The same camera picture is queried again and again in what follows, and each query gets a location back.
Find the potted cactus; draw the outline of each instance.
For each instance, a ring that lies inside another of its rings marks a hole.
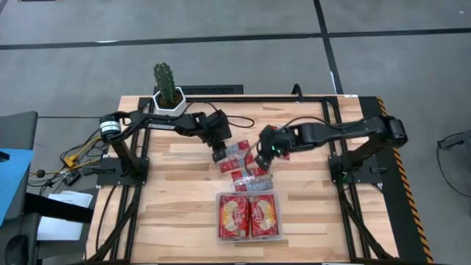
[[[154,67],[155,81],[159,91],[154,95],[155,113],[159,115],[179,116],[186,107],[182,88],[175,87],[170,66],[158,63]]]

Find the cactus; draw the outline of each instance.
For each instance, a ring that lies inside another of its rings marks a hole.
[[[162,103],[165,107],[175,107],[179,102],[177,99],[177,92],[175,91],[174,75],[171,72],[170,66],[166,63],[158,63],[154,67],[155,81],[160,89]]]

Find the white hexagonal pot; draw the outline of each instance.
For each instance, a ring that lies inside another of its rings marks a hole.
[[[182,98],[183,98],[182,101],[178,104],[178,106],[176,106],[173,109],[159,108],[159,104],[157,103],[157,101],[158,101],[157,99],[160,95],[160,91],[158,91],[153,96],[154,104],[155,104],[155,111],[154,111],[155,114],[177,117],[177,116],[180,116],[183,113],[183,111],[185,111],[185,108],[186,108],[185,94],[183,94],[183,91],[182,91],[181,87],[175,87],[175,89],[177,89],[180,92],[180,94],[182,95]]]

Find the wooden table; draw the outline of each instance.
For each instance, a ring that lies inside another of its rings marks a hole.
[[[123,96],[119,110],[135,110],[138,99],[139,96]],[[229,144],[244,139],[255,143],[266,124],[285,124],[298,116],[323,119],[318,102],[214,104],[228,115],[248,116],[256,121],[251,129],[231,127],[233,137],[227,141]],[[339,107],[343,122],[363,118],[357,97],[339,96]],[[211,107],[200,103],[188,110],[197,111],[213,112]],[[349,140],[347,144],[349,149],[355,149],[365,140]],[[151,166],[148,182],[142,190],[131,262],[349,261],[337,191],[327,166],[329,154],[326,144],[310,152],[294,153],[291,161],[274,160],[271,170],[280,197],[283,240],[219,244],[215,197],[218,192],[230,191],[230,175],[219,172],[212,163],[211,149],[198,138],[153,130],[148,154]],[[370,184],[357,187],[366,226],[387,252],[397,256],[382,193]],[[104,187],[99,191],[87,242],[89,257],[95,253],[97,227],[110,190],[111,187]],[[105,214],[100,245],[114,228],[120,195],[121,187],[118,187]],[[353,223],[352,227],[357,255],[361,255]],[[127,228],[124,228],[118,257],[124,254],[126,235]]]

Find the white paper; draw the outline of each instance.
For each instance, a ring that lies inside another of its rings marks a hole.
[[[50,194],[49,199],[69,203],[81,207],[90,205],[93,196],[75,191],[63,191],[60,194]],[[73,241],[80,239],[83,224],[79,222],[70,222],[51,217],[42,217],[39,222],[38,240],[39,241]]]

